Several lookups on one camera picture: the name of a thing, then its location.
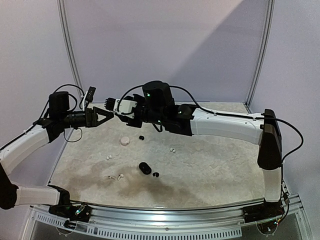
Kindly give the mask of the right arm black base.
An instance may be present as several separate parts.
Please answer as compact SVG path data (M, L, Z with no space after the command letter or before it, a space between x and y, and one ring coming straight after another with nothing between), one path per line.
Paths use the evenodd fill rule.
M242 213L244 222L251 223L282 215L284 213L284 207L281 200L278 202L268 202L264 200L263 203L243 207Z

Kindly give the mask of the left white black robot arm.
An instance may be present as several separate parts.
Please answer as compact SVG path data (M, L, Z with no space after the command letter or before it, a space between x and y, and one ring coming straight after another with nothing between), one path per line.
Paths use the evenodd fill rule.
M21 135L0 149L0 207L9 210L19 205L50 205L63 216L74 213L70 193L57 186L21 186L9 175L24 159L39 148L52 143L68 128L95 128L114 117L115 100L107 100L105 109L88 108L95 92L90 87L82 100L82 109L70 109L67 91L56 91L48 97L48 110Z

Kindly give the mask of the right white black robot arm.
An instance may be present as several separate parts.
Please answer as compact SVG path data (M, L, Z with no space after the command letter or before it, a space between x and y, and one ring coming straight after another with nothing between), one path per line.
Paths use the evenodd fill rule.
M214 111L193 104L175 103L172 86L160 80L140 86L143 95L122 96L115 106L127 125L140 128L143 123L158 125L167 132L185 135L210 135L246 141L259 146L257 164L264 179L264 200L258 213L269 218L278 210L282 190L282 136L275 113L232 113Z

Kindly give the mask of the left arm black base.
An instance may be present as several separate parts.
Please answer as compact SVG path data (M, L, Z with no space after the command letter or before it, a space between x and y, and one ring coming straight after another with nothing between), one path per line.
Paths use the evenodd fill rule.
M70 203L65 205L50 206L48 212L52 215L69 219L69 221L80 221L88 223L93 208L85 203Z

